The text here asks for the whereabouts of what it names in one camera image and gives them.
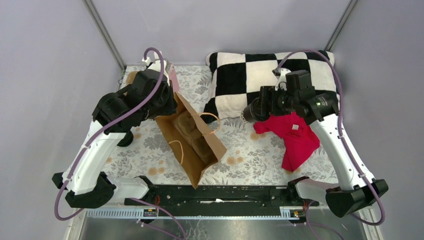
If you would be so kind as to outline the brown paper bag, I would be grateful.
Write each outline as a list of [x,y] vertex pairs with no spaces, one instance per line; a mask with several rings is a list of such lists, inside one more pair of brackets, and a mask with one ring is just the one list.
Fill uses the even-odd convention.
[[176,101],[176,112],[158,116],[155,122],[196,189],[204,172],[217,164],[227,152],[216,136],[222,124],[213,113],[196,112],[178,92],[173,94],[173,100]]

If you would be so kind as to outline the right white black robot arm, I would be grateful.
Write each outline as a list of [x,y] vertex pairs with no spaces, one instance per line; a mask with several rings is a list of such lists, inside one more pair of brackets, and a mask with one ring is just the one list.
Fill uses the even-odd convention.
[[300,177],[288,183],[287,201],[293,206],[306,199],[325,203],[342,218],[379,202],[389,190],[384,179],[376,179],[350,141],[333,92],[317,91],[306,70],[285,75],[285,86],[261,86],[259,96],[247,108],[254,121],[296,113],[311,128],[326,151],[338,183]]

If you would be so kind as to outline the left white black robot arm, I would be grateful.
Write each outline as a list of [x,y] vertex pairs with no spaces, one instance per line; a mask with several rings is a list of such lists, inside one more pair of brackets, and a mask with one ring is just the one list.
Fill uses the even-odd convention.
[[146,177],[112,177],[103,171],[114,148],[133,142],[133,127],[176,113],[177,103],[167,73],[145,69],[131,75],[132,83],[99,100],[81,152],[67,171],[52,177],[57,188],[67,191],[65,200],[71,208],[96,209],[107,203],[125,203],[130,198],[148,206],[155,200]]

